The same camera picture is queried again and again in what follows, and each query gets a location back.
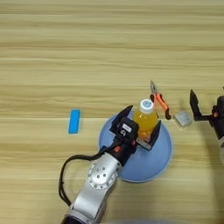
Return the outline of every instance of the blue block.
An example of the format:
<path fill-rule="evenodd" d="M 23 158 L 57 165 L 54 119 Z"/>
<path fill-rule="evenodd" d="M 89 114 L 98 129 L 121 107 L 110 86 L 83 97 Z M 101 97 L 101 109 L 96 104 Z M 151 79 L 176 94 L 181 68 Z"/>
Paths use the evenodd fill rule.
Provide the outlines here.
<path fill-rule="evenodd" d="M 69 134 L 77 134 L 79 131 L 79 123 L 80 123 L 80 110 L 73 109 L 70 115 L 70 123 L 68 128 Z"/>

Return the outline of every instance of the black wire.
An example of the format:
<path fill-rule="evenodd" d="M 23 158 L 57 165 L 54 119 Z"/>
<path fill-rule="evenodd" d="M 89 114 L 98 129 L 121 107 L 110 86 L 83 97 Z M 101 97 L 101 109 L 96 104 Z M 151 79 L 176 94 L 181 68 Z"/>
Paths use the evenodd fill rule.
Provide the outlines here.
<path fill-rule="evenodd" d="M 62 165 L 62 168 L 61 168 L 61 171 L 60 171 L 60 175 L 59 175 L 59 196 L 60 196 L 60 198 L 62 200 L 64 200 L 66 202 L 66 204 L 69 207 L 71 206 L 71 201 L 67 197 L 67 194 L 66 194 L 65 189 L 64 189 L 64 183 L 65 182 L 63 181 L 64 172 L 65 172 L 65 169 L 66 169 L 67 164 L 69 162 L 71 162 L 72 160 L 75 160 L 75 159 L 81 159 L 81 160 L 87 160 L 87 161 L 96 160 L 96 159 L 100 158 L 105 151 L 108 151 L 110 149 L 113 149 L 113 148 L 115 148 L 117 145 L 119 145 L 121 143 L 122 143 L 121 140 L 114 141 L 108 148 L 105 147 L 105 150 L 100 150 L 100 152 L 96 153 L 93 156 L 74 155 L 74 156 L 71 156 L 70 158 L 68 158 L 66 160 L 66 162 Z"/>

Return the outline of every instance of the orange juice bottle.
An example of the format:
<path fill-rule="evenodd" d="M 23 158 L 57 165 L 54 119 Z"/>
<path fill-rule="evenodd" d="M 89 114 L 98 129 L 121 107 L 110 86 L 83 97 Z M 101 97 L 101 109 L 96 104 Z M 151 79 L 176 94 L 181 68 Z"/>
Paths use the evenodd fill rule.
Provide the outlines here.
<path fill-rule="evenodd" d="M 138 137 L 148 140 L 158 124 L 158 114 L 154 109 L 154 103 L 149 99 L 142 100 L 140 107 L 134 111 L 133 121 L 139 125 Z"/>

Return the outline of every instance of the wood grain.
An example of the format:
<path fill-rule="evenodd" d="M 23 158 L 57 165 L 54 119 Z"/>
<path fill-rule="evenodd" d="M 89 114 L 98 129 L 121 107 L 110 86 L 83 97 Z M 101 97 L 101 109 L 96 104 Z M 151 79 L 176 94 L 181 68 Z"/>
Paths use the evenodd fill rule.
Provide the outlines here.
<path fill-rule="evenodd" d="M 211 113 L 224 86 L 224 2 L 0 0 L 0 222 L 60 223 L 60 167 L 97 152 L 105 121 L 151 93 L 153 79 L 174 115 L 189 92 Z M 69 136 L 71 109 L 80 133 Z M 103 222 L 125 219 L 224 223 L 224 168 L 206 122 L 166 121 L 174 155 L 143 184 L 117 181 Z M 88 162 L 66 175 L 70 198 Z"/>

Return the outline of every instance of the blue plate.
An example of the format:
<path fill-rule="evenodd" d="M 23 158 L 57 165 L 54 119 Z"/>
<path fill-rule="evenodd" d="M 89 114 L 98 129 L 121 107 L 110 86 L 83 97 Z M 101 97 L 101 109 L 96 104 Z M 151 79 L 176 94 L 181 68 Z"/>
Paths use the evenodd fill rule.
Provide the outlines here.
<path fill-rule="evenodd" d="M 106 121 L 101 129 L 99 148 L 110 146 L 115 135 L 109 131 L 115 115 Z M 168 129 L 161 123 L 158 139 L 151 151 L 137 146 L 136 153 L 131 155 L 122 168 L 120 178 L 129 182 L 145 182 L 155 179 L 168 166 L 172 159 L 172 138 Z"/>

